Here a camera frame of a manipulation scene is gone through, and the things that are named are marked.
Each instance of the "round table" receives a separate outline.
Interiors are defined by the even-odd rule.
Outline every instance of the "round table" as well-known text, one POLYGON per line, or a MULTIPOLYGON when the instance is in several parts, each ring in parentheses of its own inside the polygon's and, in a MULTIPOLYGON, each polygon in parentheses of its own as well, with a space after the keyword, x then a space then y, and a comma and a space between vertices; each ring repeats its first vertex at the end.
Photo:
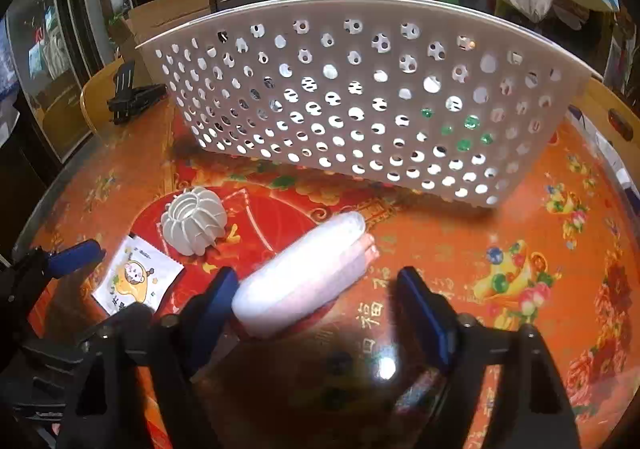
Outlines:
MULTIPOLYGON (((336 213, 358 210, 376 239, 380 258, 335 302, 275 339, 242 341, 197 383, 225 448, 411 446, 433 402, 436 373, 424 364, 393 298, 394 279, 406 265, 457 312, 498 328, 524 322, 539 328, 585 449, 607 437, 638 389, 634 224, 608 166, 568 120, 494 210, 204 152, 168 101, 105 143, 92 140, 75 172, 67 170, 70 180, 52 210, 40 213, 46 217, 33 245, 60 250, 95 238, 106 257, 88 277, 52 281, 30 316, 40 335, 70 341, 105 317, 91 292, 130 232, 185 266, 159 314, 178 312, 220 267, 248 276, 336 213), (229 219, 215 248, 185 257, 163 245, 158 222, 172 196, 194 185, 215 191, 229 219), (391 374, 389 358, 396 367, 391 374)), ((486 373, 467 448, 481 446, 498 374, 497 367, 486 373)), ((169 447, 148 373, 141 372, 141 381, 154 442, 169 447)))

